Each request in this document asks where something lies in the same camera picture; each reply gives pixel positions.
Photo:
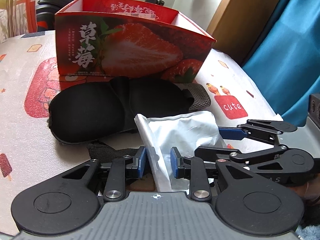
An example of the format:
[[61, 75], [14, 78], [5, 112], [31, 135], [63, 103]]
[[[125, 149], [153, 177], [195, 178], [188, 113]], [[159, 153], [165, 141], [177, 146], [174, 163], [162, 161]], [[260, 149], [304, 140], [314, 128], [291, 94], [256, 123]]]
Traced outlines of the right hand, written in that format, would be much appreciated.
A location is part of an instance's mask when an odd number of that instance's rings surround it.
[[315, 200], [319, 197], [319, 180], [308, 181], [302, 186], [294, 187], [293, 191], [302, 199]]

